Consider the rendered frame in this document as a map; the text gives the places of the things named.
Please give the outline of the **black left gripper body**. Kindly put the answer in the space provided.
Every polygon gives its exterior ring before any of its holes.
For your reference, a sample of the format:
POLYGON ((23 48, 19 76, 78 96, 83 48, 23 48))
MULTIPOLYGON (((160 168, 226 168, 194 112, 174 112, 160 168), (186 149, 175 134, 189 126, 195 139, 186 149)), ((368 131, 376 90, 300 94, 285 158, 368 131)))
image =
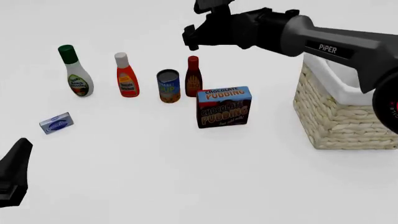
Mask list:
POLYGON ((23 179, 0 179, 0 207, 18 207, 28 190, 28 182, 23 179))

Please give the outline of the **small blue white box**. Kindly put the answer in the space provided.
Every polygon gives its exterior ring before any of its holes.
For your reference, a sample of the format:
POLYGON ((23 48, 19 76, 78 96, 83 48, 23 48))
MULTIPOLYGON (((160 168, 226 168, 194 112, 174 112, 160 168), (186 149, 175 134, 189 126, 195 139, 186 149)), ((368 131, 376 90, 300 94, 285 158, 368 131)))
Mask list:
POLYGON ((72 117, 68 112, 57 115, 56 117, 46 119, 45 121, 41 121, 39 126, 42 128, 43 132, 48 135, 68 126, 72 126, 74 124, 72 117))

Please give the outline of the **blue soup can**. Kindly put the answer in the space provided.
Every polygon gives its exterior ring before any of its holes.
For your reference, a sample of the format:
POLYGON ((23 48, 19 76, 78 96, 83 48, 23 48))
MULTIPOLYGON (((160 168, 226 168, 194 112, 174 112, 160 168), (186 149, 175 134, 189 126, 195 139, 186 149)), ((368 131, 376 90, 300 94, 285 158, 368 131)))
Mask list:
POLYGON ((173 69, 161 70, 157 74, 159 96, 164 103, 175 103, 180 97, 179 73, 173 69))

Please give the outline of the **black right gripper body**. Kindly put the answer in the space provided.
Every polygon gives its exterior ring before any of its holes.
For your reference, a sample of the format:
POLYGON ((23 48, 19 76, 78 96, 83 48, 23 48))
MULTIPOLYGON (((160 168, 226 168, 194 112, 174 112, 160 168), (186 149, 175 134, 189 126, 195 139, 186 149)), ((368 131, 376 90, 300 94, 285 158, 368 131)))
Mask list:
POLYGON ((186 26, 182 34, 183 42, 189 50, 198 50, 200 45, 205 44, 205 24, 195 27, 193 24, 186 26))

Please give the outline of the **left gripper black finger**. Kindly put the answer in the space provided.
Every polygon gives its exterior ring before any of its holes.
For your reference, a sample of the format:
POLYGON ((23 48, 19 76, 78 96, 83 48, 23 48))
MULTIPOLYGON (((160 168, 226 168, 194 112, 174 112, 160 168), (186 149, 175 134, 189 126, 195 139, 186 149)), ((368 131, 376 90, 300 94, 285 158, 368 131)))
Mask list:
POLYGON ((0 160, 0 182, 27 186, 27 170, 33 145, 26 138, 20 138, 0 160))

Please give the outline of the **chocolate pudding box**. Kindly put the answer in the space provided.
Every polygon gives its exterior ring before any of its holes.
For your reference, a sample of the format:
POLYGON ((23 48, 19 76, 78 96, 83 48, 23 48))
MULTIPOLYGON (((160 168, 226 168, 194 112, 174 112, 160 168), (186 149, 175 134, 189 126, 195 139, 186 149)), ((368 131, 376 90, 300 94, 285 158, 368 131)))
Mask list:
POLYGON ((247 124, 251 101, 246 86, 197 91, 197 125, 216 128, 247 124))

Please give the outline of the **ranch dressing bottle green cap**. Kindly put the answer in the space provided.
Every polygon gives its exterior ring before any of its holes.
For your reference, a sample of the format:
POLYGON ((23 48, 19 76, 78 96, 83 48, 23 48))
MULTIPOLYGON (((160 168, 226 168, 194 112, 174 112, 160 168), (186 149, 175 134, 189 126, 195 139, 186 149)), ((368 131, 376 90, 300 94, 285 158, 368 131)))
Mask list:
POLYGON ((81 98, 92 95, 94 83, 88 72, 82 67, 72 45, 62 45, 58 52, 67 69, 67 83, 71 91, 81 98))

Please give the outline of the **woven wicker basket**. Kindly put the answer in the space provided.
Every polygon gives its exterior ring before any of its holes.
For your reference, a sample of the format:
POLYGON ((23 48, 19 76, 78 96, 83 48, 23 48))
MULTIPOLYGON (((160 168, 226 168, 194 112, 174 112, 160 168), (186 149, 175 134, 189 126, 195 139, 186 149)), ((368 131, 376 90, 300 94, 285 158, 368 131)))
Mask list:
POLYGON ((371 106, 346 106, 322 89, 303 64, 293 107, 315 149, 398 149, 398 134, 378 121, 371 106))

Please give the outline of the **white cloth basket liner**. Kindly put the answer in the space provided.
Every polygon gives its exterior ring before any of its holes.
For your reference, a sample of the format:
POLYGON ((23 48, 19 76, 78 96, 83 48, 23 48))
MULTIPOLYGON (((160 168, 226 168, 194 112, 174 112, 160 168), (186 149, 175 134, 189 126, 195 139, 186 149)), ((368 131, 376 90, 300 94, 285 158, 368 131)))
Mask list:
POLYGON ((357 71, 345 65, 304 54, 303 63, 309 68, 322 93, 332 96, 345 106, 371 106, 374 91, 362 93, 357 71))

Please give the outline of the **dark red bbq sauce bottle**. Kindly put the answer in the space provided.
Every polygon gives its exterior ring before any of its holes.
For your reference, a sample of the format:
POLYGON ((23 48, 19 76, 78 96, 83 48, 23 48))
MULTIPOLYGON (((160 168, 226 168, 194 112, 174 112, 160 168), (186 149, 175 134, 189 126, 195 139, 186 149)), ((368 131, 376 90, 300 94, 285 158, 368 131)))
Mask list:
POLYGON ((189 56, 188 68, 185 76, 185 93, 189 97, 196 97, 197 91, 203 89, 203 80, 199 69, 199 58, 197 56, 189 56))

